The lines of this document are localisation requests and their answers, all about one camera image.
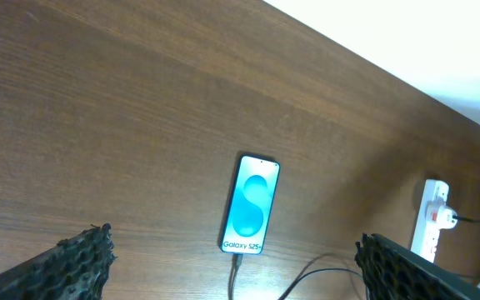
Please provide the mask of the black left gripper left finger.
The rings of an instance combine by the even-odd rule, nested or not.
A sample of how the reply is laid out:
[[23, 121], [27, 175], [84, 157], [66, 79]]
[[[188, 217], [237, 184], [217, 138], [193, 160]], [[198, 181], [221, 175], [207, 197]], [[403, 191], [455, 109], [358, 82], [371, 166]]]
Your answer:
[[100, 300], [116, 259], [111, 225], [75, 237], [0, 273], [0, 300]]

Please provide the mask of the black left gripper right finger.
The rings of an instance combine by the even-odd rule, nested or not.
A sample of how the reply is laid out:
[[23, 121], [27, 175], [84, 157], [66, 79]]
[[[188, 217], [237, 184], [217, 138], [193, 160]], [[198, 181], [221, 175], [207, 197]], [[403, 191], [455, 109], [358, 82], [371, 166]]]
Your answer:
[[468, 275], [449, 272], [380, 234], [356, 242], [368, 300], [480, 300]]

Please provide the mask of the blue Galaxy smartphone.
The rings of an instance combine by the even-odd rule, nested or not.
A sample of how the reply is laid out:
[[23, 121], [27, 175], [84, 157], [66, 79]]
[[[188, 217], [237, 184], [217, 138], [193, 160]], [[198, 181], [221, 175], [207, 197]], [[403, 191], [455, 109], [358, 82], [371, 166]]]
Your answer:
[[239, 158], [220, 239], [223, 252], [263, 251], [280, 171], [273, 160], [247, 154]]

